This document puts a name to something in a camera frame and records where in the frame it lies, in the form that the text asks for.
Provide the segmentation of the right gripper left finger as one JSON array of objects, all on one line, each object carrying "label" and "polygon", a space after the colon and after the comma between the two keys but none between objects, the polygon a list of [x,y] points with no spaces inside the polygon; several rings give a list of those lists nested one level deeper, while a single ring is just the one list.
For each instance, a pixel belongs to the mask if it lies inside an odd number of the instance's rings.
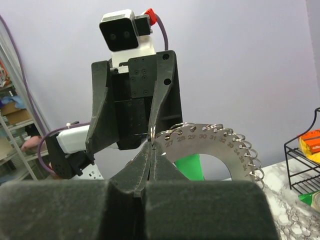
[{"label": "right gripper left finger", "polygon": [[143,240],[151,147],[109,180],[11,181],[0,188],[3,240]]}]

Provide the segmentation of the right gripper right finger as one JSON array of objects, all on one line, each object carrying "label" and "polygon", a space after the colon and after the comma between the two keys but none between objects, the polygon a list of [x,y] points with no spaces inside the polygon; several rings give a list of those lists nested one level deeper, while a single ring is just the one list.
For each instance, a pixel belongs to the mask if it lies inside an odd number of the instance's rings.
[{"label": "right gripper right finger", "polygon": [[267,198],[250,181],[149,180],[146,240],[277,240]]}]

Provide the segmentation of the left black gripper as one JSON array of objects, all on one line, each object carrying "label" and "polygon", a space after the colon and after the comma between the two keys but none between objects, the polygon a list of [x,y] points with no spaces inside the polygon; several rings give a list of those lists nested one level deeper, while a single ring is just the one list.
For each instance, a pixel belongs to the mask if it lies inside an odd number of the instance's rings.
[{"label": "left black gripper", "polygon": [[91,65],[92,116],[85,141],[90,155],[115,144],[138,148],[147,137],[183,122],[177,56],[167,50],[134,57],[110,68],[107,60]]}]

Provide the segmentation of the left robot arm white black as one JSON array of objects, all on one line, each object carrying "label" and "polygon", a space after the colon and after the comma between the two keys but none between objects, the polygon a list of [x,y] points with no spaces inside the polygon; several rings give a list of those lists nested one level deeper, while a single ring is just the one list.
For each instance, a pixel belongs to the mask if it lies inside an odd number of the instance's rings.
[{"label": "left robot arm white black", "polygon": [[177,55],[173,50],[134,56],[113,66],[91,65],[92,115],[45,140],[62,179],[96,179],[94,156],[106,148],[134,150],[183,120]]}]

